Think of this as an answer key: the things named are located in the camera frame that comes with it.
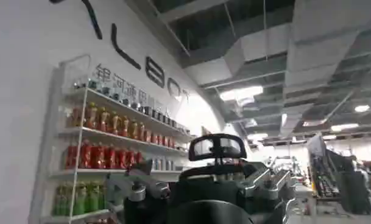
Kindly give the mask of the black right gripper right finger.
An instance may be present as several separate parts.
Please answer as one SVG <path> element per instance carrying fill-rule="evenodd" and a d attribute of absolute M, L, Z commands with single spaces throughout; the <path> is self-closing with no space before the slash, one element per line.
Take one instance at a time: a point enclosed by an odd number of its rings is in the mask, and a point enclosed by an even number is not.
<path fill-rule="evenodd" d="M 245 198 L 257 197 L 266 200 L 295 199 L 295 186 L 291 181 L 290 170 L 280 170 L 272 175 L 270 170 L 262 168 L 242 181 L 242 195 Z"/>

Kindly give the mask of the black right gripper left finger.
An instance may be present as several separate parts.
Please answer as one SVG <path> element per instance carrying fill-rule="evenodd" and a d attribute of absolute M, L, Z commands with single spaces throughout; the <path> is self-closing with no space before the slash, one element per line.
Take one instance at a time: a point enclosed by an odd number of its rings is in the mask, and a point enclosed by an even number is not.
<path fill-rule="evenodd" d="M 167 199 L 169 184 L 156 180 L 152 175 L 152 160 L 134 164 L 124 173 L 110 173 L 105 179 L 105 205 L 112 211 L 120 199 L 141 202 L 151 196 L 153 199 Z"/>

